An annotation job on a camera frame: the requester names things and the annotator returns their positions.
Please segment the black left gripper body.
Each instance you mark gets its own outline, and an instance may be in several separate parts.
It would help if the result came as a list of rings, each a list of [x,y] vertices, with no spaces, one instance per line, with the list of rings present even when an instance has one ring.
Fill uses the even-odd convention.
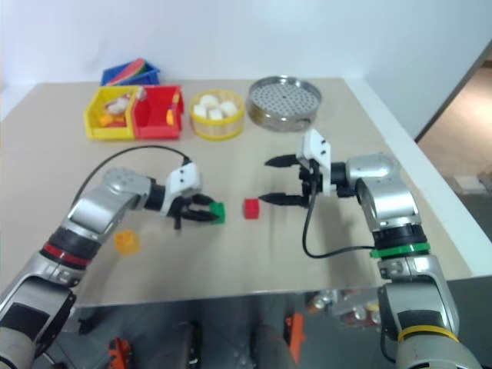
[[[193,196],[191,197],[182,197],[179,196],[173,200],[171,204],[171,217],[174,220],[174,229],[181,229],[181,220],[183,219],[183,211],[190,209],[189,206],[193,203]]]

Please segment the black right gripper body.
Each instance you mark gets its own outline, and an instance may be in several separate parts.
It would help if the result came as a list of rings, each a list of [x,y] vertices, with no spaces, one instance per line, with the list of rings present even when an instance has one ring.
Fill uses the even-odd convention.
[[[307,208],[313,195],[321,191],[320,165],[314,159],[297,157],[300,165],[298,178],[301,180],[301,199],[298,205]]]

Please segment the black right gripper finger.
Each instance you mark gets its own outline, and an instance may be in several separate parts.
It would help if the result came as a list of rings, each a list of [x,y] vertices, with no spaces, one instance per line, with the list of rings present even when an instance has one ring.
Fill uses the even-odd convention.
[[[258,199],[278,206],[299,206],[307,208],[309,204],[308,196],[285,194],[283,192],[263,194]]]
[[[294,165],[299,165],[296,154],[280,155],[268,159],[264,165],[272,168],[289,168]]]

